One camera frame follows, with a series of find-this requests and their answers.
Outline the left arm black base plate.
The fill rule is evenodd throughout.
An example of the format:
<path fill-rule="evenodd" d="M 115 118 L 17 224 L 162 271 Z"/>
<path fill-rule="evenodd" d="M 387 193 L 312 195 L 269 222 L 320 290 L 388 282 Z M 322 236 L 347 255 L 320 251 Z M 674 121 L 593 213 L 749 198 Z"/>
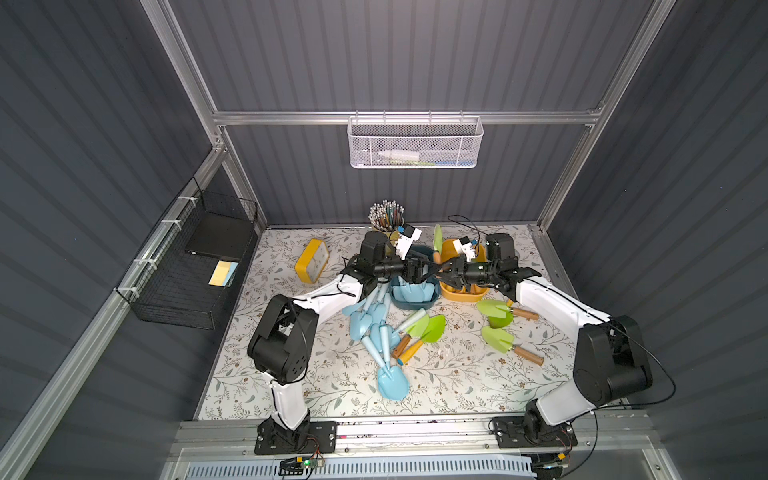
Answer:
<path fill-rule="evenodd" d="M 265 456 L 333 453 L 336 448 L 337 427 L 338 423 L 335 421 L 312 421 L 307 417 L 296 430 L 289 430 L 277 420 L 268 418 L 258 426 L 254 454 Z"/>

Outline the yellow storage box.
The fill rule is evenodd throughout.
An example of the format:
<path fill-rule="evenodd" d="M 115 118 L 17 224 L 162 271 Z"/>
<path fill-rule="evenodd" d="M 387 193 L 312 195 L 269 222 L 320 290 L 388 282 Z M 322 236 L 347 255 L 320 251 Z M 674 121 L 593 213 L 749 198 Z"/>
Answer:
<path fill-rule="evenodd" d="M 455 239 L 447 239 L 442 243 L 440 249 L 440 261 L 444 262 L 456 258 L 460 251 L 454 245 Z M 477 303 L 479 302 L 489 291 L 488 288 L 481 288 L 478 285 L 472 284 L 469 288 L 456 289 L 450 285 L 439 282 L 443 296 L 450 301 L 465 302 L 465 303 Z"/>

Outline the black notebook in basket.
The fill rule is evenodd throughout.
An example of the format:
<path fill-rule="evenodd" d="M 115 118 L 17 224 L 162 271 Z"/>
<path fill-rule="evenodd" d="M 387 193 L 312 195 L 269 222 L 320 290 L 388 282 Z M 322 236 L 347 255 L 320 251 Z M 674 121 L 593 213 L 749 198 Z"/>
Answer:
<path fill-rule="evenodd" d="M 247 220 L 208 212 L 186 243 L 185 251 L 235 262 L 246 253 L 253 234 L 253 226 Z"/>

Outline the teal storage box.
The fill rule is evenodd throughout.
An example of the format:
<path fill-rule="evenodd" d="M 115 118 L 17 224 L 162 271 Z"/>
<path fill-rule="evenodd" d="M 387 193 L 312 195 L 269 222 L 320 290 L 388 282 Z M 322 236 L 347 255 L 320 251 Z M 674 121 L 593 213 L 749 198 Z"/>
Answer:
<path fill-rule="evenodd" d="M 407 283 L 400 276 L 394 276 L 389 292 L 392 303 L 401 310 L 428 310 L 440 297 L 439 282 L 434 276 L 419 284 Z"/>

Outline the small green circuit board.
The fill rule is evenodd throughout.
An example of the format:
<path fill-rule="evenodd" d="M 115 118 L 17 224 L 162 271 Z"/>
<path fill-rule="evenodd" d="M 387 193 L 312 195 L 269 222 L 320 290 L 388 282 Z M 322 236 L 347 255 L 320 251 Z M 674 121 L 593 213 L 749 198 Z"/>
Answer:
<path fill-rule="evenodd" d="M 325 459 L 321 456 L 315 457 L 302 457 L 295 456 L 284 460 L 281 460 L 278 464 L 278 475 L 281 477 L 287 476 L 303 476 L 310 478 L 312 474 L 325 466 Z"/>

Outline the bundle of colored pencils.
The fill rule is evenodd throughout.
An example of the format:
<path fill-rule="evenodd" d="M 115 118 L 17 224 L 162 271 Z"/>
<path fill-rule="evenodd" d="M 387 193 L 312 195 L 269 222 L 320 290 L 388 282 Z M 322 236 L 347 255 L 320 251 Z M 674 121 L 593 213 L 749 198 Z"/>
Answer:
<path fill-rule="evenodd" d="M 382 200 L 369 208 L 369 222 L 373 229 L 385 233 L 398 231 L 404 226 L 404 207 L 394 200 Z"/>

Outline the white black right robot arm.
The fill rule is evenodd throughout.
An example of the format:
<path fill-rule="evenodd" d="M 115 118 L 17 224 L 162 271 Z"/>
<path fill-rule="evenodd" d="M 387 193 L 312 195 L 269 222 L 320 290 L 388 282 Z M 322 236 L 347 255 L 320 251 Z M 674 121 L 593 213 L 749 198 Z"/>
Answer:
<path fill-rule="evenodd" d="M 560 427 L 652 386 L 650 354 L 636 321 L 592 308 L 555 287 L 539 271 L 521 266 L 510 235 L 491 234 L 487 240 L 485 261 L 459 253 L 438 263 L 437 278 L 455 289 L 492 288 L 532 308 L 575 343 L 571 379 L 528 403 L 529 428 Z"/>

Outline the yellow sticky note pad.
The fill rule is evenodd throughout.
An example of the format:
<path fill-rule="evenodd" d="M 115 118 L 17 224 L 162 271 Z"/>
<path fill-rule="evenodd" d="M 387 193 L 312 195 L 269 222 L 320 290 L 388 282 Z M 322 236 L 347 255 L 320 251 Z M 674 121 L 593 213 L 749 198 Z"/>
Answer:
<path fill-rule="evenodd" d="M 228 287 L 234 278 L 238 266 L 238 262 L 218 261 L 210 276 L 208 284 L 215 287 Z"/>

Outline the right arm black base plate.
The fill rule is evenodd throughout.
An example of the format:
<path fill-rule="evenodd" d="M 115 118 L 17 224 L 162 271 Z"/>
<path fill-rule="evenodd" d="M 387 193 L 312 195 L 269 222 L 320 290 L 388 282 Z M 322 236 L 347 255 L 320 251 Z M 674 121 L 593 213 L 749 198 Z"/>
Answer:
<path fill-rule="evenodd" d="M 578 445 L 574 430 L 568 423 L 551 426 L 537 417 L 492 417 L 488 428 L 501 449 L 560 447 L 570 450 Z"/>

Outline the white mesh wall basket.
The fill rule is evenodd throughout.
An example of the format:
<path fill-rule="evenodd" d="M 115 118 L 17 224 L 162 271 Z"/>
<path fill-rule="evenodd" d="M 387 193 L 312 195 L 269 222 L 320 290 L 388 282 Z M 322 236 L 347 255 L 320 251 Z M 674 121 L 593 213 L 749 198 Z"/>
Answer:
<path fill-rule="evenodd" d="M 484 125 L 477 116 L 355 115 L 347 122 L 350 165 L 356 169 L 472 169 Z M 381 150 L 418 151 L 418 163 L 390 162 Z"/>

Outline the light blue shovel front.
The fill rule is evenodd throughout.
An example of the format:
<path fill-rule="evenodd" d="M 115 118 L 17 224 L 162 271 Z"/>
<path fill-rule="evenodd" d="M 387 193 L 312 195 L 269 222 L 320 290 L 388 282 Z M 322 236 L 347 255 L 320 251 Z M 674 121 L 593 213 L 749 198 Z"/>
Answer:
<path fill-rule="evenodd" d="M 368 336 L 363 337 L 361 343 L 379 367 L 377 382 L 381 395 L 392 401 L 404 400 L 409 393 L 410 384 L 402 369 L 399 366 L 390 366 Z"/>

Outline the white bottle in mesh basket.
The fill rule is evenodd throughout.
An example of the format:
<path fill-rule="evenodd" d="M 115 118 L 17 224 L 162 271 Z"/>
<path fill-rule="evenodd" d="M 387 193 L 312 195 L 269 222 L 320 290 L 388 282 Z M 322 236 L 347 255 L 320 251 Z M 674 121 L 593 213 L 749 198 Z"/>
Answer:
<path fill-rule="evenodd" d="M 378 156 L 390 162 L 418 163 L 420 161 L 420 153 L 412 150 L 381 150 L 378 152 Z"/>

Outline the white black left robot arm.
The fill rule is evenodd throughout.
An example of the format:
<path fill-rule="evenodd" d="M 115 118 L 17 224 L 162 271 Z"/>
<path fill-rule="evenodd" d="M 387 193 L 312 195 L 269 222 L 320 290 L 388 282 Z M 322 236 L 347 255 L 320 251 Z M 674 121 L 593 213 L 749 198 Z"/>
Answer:
<path fill-rule="evenodd" d="M 395 243 L 383 232 L 370 231 L 359 253 L 330 283 L 299 297 L 272 297 L 247 347 L 248 356 L 265 376 L 271 392 L 274 411 L 269 425 L 287 434 L 307 429 L 310 413 L 302 382 L 315 334 L 321 323 L 339 312 L 349 317 L 350 338 L 361 342 L 377 363 L 382 396 L 395 401 L 407 396 L 409 382 L 402 369 L 391 364 L 391 352 L 399 332 L 427 314 L 419 309 L 401 326 L 390 326 L 389 290 L 393 279 L 418 285 L 437 272 L 437 265 L 428 256 L 411 251 L 420 236 L 421 230 L 411 225 L 400 229 Z"/>

